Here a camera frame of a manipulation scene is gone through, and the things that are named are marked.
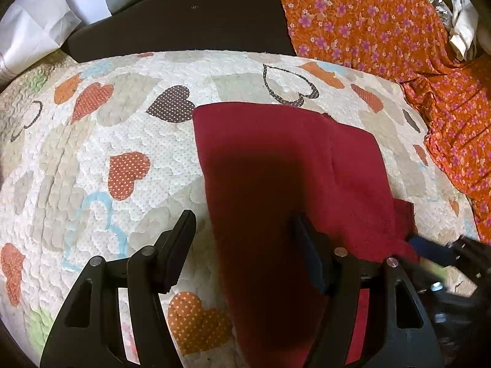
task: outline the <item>quilted bedspread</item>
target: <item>quilted bedspread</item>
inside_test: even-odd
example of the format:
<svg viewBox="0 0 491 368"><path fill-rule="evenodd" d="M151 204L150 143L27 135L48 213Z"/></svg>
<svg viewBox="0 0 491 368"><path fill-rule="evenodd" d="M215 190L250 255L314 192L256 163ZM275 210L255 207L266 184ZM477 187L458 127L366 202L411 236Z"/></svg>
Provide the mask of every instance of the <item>quilted bedspread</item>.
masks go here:
<svg viewBox="0 0 491 368"><path fill-rule="evenodd" d="M395 83L269 54L159 52L79 65L58 51L0 95L0 313L36 364L92 256L130 256L192 209L197 234L178 284L160 297L164 314L184 366L246 366L220 289L191 120L195 107L222 101L289 104L373 133L393 195L414 203L418 232L443 244L477 237L467 199L427 155L427 128ZM456 271L447 284L470 291ZM128 296L119 296L127 356L137 361Z"/></svg>

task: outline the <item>white paper bag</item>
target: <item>white paper bag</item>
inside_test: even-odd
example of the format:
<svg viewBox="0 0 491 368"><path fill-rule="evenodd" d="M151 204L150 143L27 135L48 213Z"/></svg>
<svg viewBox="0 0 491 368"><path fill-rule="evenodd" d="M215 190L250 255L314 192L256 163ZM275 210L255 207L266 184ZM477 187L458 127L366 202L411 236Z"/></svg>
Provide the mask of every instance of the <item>white paper bag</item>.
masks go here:
<svg viewBox="0 0 491 368"><path fill-rule="evenodd" d="M0 90L60 48L79 23L65 0L15 0L0 21Z"/></svg>

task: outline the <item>red towel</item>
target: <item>red towel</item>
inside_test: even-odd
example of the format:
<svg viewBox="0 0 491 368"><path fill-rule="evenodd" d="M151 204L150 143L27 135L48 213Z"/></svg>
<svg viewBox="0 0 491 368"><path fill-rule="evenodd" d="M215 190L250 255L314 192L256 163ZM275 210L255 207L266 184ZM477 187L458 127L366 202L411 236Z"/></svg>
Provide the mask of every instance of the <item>red towel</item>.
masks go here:
<svg viewBox="0 0 491 368"><path fill-rule="evenodd" d="M305 212L335 246L381 262L393 254L416 259L404 242L412 205L392 198L379 147L364 130L304 109L243 102L198 107L193 122L237 341L251 368L300 368L327 298L309 283L293 214ZM365 322L358 310L351 361Z"/></svg>

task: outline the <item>metal screw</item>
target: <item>metal screw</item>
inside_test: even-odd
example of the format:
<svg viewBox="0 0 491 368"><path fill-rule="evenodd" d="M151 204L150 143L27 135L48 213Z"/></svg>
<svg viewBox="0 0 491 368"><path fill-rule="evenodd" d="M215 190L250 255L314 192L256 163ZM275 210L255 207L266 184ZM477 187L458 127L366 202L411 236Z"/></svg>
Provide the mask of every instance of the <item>metal screw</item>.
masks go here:
<svg viewBox="0 0 491 368"><path fill-rule="evenodd" d="M339 257L345 257L348 255L348 251L345 248L336 248L334 254Z"/></svg>
<svg viewBox="0 0 491 368"><path fill-rule="evenodd" d="M443 284L441 282L435 282L433 285L431 285L430 289L433 292L436 292L437 290L442 290L443 289Z"/></svg>
<svg viewBox="0 0 491 368"><path fill-rule="evenodd" d="M397 259L395 259L394 257L389 257L387 260L386 260L386 263L389 267L392 267L392 268L396 268L398 265L399 265L399 262L397 261Z"/></svg>
<svg viewBox="0 0 491 368"><path fill-rule="evenodd" d="M154 253L155 248L152 245L144 246L141 250L141 254L144 256L149 256Z"/></svg>
<svg viewBox="0 0 491 368"><path fill-rule="evenodd" d="M92 267L97 267L99 264L102 263L102 257L100 256L94 256L93 258L91 258L89 260L89 264L92 266Z"/></svg>

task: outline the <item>orange floral fabric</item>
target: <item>orange floral fabric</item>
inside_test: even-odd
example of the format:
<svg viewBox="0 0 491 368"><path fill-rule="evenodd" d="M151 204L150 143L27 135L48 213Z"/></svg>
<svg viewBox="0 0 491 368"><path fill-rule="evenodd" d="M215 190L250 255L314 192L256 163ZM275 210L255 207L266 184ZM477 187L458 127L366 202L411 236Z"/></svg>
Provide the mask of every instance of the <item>orange floral fabric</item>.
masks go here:
<svg viewBox="0 0 491 368"><path fill-rule="evenodd" d="M427 0L281 0L297 55L401 83L425 145L491 243L491 58L459 63Z"/></svg>
<svg viewBox="0 0 491 368"><path fill-rule="evenodd" d="M393 81L459 64L428 0L281 0L296 54Z"/></svg>
<svg viewBox="0 0 491 368"><path fill-rule="evenodd" d="M429 123L428 152L470 198L481 240L491 243L491 58L483 55L449 75L421 76L402 87Z"/></svg>

